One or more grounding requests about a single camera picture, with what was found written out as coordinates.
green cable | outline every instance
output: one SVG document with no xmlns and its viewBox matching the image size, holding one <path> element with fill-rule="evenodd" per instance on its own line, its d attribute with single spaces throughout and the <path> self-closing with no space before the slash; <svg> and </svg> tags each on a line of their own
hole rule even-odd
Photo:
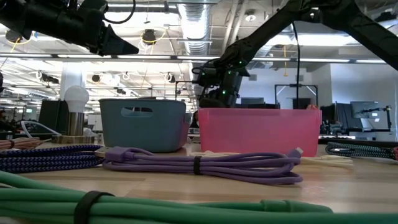
<svg viewBox="0 0 398 224">
<path fill-rule="evenodd" d="M 77 203 L 86 194 L 0 171 L 0 217 L 40 224 L 73 224 Z M 90 210 L 90 224 L 394 223 L 392 214 L 334 214 L 330 208 L 294 201 L 182 204 L 144 198 L 102 196 Z"/>
</svg>

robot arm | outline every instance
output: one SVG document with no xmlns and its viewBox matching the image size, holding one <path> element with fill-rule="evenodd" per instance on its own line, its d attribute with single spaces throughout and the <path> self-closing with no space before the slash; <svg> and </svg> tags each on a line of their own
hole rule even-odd
<svg viewBox="0 0 398 224">
<path fill-rule="evenodd" d="M 202 94 L 200 106 L 233 107 L 242 76 L 248 75 L 245 66 L 262 46 L 294 21 L 322 23 L 344 31 L 398 70 L 398 37 L 365 16 L 354 0 L 290 0 L 250 36 L 233 43 L 220 58 L 199 69 L 199 85 L 205 89 L 219 87 L 208 95 Z"/>
<path fill-rule="evenodd" d="M 0 23 L 30 39 L 32 31 L 86 47 L 104 55 L 137 54 L 138 49 L 105 26 L 108 3 L 86 0 L 0 0 Z"/>
</svg>

white light bulb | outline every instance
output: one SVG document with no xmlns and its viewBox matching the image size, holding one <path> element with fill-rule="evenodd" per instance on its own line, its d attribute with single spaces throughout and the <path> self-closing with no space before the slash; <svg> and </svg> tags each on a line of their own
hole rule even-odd
<svg viewBox="0 0 398 224">
<path fill-rule="evenodd" d="M 70 113 L 83 113 L 88 100 L 88 91 L 82 86 L 71 86 L 65 92 Z"/>
</svg>

black velcro strap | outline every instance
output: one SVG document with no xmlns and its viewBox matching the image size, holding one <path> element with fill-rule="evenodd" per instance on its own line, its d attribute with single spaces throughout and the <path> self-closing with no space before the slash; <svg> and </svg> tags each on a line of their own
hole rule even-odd
<svg viewBox="0 0 398 224">
<path fill-rule="evenodd" d="M 8 140 L 11 142 L 11 146 L 8 149 L 12 149 L 15 146 L 15 142 L 13 140 Z"/>
<path fill-rule="evenodd" d="M 200 159 L 201 159 L 201 156 L 195 156 L 193 158 L 193 173 L 195 175 L 201 175 L 201 172 L 200 172 Z"/>
<path fill-rule="evenodd" d="M 88 220 L 90 219 L 90 209 L 91 206 L 94 205 L 98 201 L 98 199 L 103 196 L 114 196 L 112 194 L 106 192 L 98 192 L 98 191 L 90 191 L 87 192 L 77 203 L 75 207 L 75 214 L 73 217 L 74 224 L 88 224 Z"/>
</svg>

wooden tabletop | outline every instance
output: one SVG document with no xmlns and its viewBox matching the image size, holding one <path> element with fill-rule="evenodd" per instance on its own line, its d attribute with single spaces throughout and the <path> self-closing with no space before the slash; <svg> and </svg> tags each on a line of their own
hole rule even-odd
<svg viewBox="0 0 398 224">
<path fill-rule="evenodd" d="M 199 147 L 186 145 L 175 154 L 186 155 Z M 323 151 L 324 146 L 319 146 L 318 153 Z M 398 166 L 361 159 L 354 164 L 353 169 L 300 165 L 294 172 L 304 181 L 282 187 L 189 174 L 115 172 L 102 167 L 23 176 L 71 189 L 183 203 L 298 200 L 326 205 L 335 212 L 398 212 Z"/>
</svg>

